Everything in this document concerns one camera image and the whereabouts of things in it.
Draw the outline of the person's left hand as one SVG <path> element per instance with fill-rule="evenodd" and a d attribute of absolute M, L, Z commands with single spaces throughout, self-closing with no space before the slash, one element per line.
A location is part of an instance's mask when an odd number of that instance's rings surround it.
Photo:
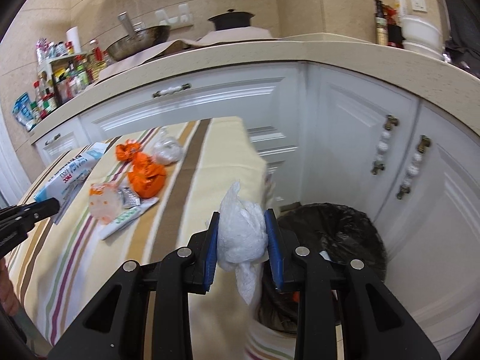
<path fill-rule="evenodd" d="M 15 295 L 13 284 L 10 280 L 5 258 L 0 264 L 0 298 L 1 306 L 9 316 L 15 316 L 19 310 L 20 302 Z"/>

